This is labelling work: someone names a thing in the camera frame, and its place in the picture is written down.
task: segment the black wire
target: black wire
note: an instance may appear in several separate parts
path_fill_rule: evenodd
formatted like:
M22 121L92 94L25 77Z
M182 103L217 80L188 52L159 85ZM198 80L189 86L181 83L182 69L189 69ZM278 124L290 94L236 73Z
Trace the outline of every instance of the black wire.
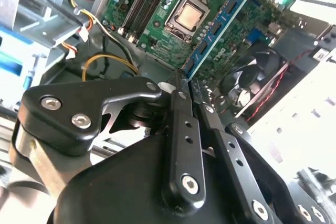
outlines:
M107 54L107 43L108 43L108 40L106 38L106 35L103 34L103 41L102 41L102 45L103 45L103 54ZM110 63L109 63L109 59L107 57L104 58L104 70L100 72L100 74L102 75L105 75L108 68L110 66Z
M71 14L70 12L68 12L67 10L65 10L63 7L55 4L53 1L51 0L46 0L55 10L57 10L58 12L60 12L63 16L65 16L66 18L68 18L69 20L72 20L73 22L75 22L77 25L79 25L80 27L82 27L84 24L73 14Z
M109 36L107 36L107 38L110 40L110 41L112 41L113 43L115 43L122 51L123 51L123 53L125 54L125 56L126 56L126 60L131 64L131 65L133 65L133 63L132 63L132 59L131 59L131 56L128 54L128 52L124 49L124 47L121 45L121 43L119 42L119 41L115 41L115 40L113 40L113 39L111 39Z

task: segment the electronic component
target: electronic component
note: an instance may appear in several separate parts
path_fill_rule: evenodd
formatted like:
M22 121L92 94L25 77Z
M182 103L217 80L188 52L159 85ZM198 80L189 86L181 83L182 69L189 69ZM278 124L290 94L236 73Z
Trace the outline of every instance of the electronic component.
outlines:
M312 53L313 59L317 61L323 61L329 55L330 51L317 47Z
M246 37L246 42L249 43L250 45L254 44L261 38L264 38L265 35L263 34L262 31L260 31L258 28L253 28L251 32L247 35Z
M196 74L196 71L246 2L247 0L227 0L225 2L212 22L209 31L204 36L203 40L196 46L193 53L188 57L186 63L182 67L189 80ZM188 62L191 59L193 59L194 64L191 68L186 69Z
M177 38L190 43L209 11L205 0L181 0L165 22L165 29Z

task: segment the mounting hole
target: mounting hole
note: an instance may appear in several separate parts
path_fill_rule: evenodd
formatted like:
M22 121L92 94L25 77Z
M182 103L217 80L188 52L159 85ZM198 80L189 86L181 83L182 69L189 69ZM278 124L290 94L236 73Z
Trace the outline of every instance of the mounting hole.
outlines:
M234 145L234 143L229 142L229 145L230 145L230 147L233 148L233 149L236 148L236 146Z
M161 26L160 21L158 21L158 20L153 21L153 26L154 26L155 28L160 27L160 26Z
M244 166L243 163L242 163L242 161L241 161L240 159L237 158L237 159L236 159L236 162L237 162L238 165L240 165L240 166Z
M193 126L190 124L190 122L188 122L188 121L185 121L184 123L185 123L185 126L187 126L188 128L192 128L192 127L193 127Z
M188 136L185 137L185 140L190 144L194 143L194 141Z

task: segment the memory chip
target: memory chip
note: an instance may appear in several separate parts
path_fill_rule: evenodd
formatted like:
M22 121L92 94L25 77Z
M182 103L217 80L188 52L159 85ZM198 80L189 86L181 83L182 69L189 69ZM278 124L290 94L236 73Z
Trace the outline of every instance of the memory chip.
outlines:
M226 5L226 8L225 8L225 12L227 14L230 14L233 9L236 7L237 5L237 2L236 1L230 1L227 5Z

